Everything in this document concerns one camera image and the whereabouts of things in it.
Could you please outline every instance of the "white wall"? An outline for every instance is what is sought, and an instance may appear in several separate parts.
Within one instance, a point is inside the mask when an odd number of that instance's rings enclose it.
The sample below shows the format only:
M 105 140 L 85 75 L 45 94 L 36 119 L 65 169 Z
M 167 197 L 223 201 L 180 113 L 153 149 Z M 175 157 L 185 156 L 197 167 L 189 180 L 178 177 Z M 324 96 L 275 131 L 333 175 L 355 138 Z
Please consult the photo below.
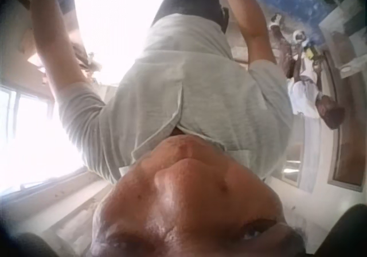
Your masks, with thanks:
M 10 0 L 0 19 L 0 83 L 26 88 L 52 97 L 42 85 L 42 73 L 19 51 L 24 33 L 32 27 L 30 13 L 17 0 Z
M 324 93 L 330 88 L 323 75 Z M 321 156 L 317 181 L 312 194 L 275 178 L 268 185 L 280 196 L 283 205 L 291 208 L 306 220 L 329 231 L 337 220 L 353 205 L 365 203 L 365 187 L 362 193 L 327 184 L 333 157 L 334 134 L 323 122 L 321 125 Z

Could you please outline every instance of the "leg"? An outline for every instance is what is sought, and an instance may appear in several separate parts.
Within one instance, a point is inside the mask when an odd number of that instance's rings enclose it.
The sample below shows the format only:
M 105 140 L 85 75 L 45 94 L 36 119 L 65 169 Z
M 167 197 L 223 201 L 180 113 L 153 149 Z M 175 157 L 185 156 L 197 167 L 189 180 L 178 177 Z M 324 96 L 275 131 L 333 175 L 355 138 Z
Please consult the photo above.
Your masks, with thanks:
M 293 77 L 294 82 L 298 82 L 301 80 L 300 78 L 300 66 L 302 65 L 302 46 L 298 46 L 298 58 L 294 64 Z
M 270 25 L 270 29 L 272 31 L 272 34 L 278 43 L 278 48 L 280 50 L 280 59 L 279 59 L 279 65 L 283 69 L 285 75 L 287 78 L 293 77 L 293 71 L 294 71 L 294 59 L 292 55 L 292 46 L 291 44 L 285 39 L 285 37 L 282 34 L 282 31 L 280 30 L 279 21 L 275 22 L 276 19 L 279 19 L 278 14 L 273 17 L 272 23 Z
M 154 18 L 153 24 L 171 14 L 200 16 L 219 24 L 225 33 L 228 27 L 229 13 L 223 10 L 219 0 L 164 0 Z

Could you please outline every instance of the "sneaker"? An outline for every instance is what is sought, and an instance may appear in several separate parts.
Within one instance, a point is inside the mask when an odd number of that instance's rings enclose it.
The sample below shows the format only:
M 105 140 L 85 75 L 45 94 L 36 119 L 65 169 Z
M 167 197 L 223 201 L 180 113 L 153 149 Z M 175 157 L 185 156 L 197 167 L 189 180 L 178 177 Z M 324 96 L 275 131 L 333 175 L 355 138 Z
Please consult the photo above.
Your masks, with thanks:
M 271 30 L 272 26 L 280 26 L 280 22 L 283 19 L 283 16 L 280 13 L 275 13 L 273 17 L 271 17 L 269 30 Z
M 293 41 L 296 44 L 301 44 L 302 42 L 306 41 L 307 37 L 303 30 L 296 30 L 293 32 Z

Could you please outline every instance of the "window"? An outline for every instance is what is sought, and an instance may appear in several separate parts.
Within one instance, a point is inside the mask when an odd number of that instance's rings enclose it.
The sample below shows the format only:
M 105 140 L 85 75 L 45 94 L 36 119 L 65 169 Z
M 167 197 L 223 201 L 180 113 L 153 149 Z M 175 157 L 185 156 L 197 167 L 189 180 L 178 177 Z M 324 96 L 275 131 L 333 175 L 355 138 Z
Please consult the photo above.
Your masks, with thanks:
M 0 196 L 43 184 L 82 165 L 52 101 L 0 87 Z
M 304 128 L 304 117 L 295 115 L 283 166 L 277 168 L 272 174 L 273 177 L 296 187 L 299 186 L 302 176 Z

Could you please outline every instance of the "eye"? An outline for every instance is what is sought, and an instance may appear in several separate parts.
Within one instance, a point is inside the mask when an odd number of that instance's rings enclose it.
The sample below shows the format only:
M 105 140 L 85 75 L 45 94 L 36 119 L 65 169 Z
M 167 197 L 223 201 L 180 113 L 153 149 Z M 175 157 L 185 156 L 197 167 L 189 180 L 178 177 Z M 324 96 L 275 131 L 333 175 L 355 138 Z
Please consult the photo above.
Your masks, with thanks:
M 275 220 L 259 219 L 246 224 L 241 230 L 242 240 L 251 240 L 260 236 L 263 232 L 273 227 L 276 224 Z
M 259 231 L 254 231 L 254 230 L 250 230 L 248 232 L 246 232 L 243 236 L 243 240 L 251 240 L 253 238 L 256 238 L 258 236 L 261 235 L 262 232 L 259 232 Z

